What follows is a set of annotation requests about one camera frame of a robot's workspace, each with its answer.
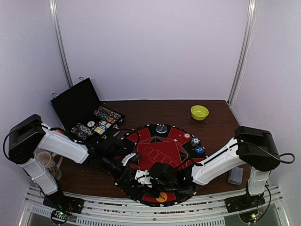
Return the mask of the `orange big blind button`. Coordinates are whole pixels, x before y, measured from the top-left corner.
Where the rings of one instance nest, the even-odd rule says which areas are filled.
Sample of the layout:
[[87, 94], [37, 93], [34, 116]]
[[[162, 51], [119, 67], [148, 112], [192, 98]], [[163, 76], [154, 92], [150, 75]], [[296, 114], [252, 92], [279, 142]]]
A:
[[156, 201], [160, 202], [160, 203], [163, 203], [163, 202], [167, 201], [167, 198], [168, 198], [168, 196], [167, 196], [167, 194], [165, 192], [160, 192], [159, 193], [159, 197], [156, 198]]

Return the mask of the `blue small blind button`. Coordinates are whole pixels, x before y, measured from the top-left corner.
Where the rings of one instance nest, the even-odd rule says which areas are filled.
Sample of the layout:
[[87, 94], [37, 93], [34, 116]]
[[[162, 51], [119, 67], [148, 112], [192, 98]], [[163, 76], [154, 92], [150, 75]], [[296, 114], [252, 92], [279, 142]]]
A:
[[195, 147], [195, 152], [198, 153], [198, 154], [202, 154], [202, 153], [205, 152], [205, 149], [202, 146], [196, 146]]

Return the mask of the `red five poker chip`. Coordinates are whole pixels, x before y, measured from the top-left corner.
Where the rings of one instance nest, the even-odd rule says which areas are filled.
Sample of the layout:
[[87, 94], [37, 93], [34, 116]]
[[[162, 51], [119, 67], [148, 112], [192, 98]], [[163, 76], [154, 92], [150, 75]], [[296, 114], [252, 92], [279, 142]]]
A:
[[183, 136], [184, 136], [186, 139], [189, 139], [189, 138], [191, 137], [191, 135], [190, 135], [189, 133], [185, 133]]

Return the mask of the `grey playing card deck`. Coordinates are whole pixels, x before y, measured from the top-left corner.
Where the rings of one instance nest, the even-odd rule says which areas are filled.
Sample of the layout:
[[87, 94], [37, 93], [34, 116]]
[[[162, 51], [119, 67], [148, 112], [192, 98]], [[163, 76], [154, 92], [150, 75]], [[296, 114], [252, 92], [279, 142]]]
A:
[[243, 181], [243, 172], [243, 168], [234, 167], [229, 171], [228, 182], [233, 185], [240, 185]]

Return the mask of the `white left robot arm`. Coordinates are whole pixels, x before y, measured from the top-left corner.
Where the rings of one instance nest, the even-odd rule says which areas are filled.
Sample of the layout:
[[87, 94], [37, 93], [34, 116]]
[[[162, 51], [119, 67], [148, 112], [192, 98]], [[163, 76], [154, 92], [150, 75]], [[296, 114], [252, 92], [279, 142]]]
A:
[[105, 170], [119, 178], [130, 163], [141, 157], [138, 153], [130, 153], [117, 161], [117, 153], [124, 148], [115, 137], [92, 145], [75, 140], [62, 128], [51, 128], [44, 124], [37, 114], [14, 126], [3, 141], [5, 157], [23, 168], [57, 209], [67, 206], [67, 197], [60, 193], [58, 180], [35, 155], [36, 149], [50, 151], [94, 169]]

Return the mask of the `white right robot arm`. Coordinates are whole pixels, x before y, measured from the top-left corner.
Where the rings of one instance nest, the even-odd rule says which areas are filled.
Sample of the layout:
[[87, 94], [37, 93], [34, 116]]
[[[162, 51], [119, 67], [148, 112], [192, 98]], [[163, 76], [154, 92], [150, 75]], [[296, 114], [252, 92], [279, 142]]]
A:
[[270, 172], [277, 168], [280, 162], [269, 131], [240, 126], [235, 129], [235, 136], [208, 158], [183, 170], [157, 162], [150, 171], [137, 173], [135, 180], [155, 191], [191, 194], [196, 192], [199, 186], [207, 185], [221, 174], [237, 166], [249, 164], [252, 169], [247, 182], [247, 193], [241, 197], [241, 204], [250, 208], [258, 202]]

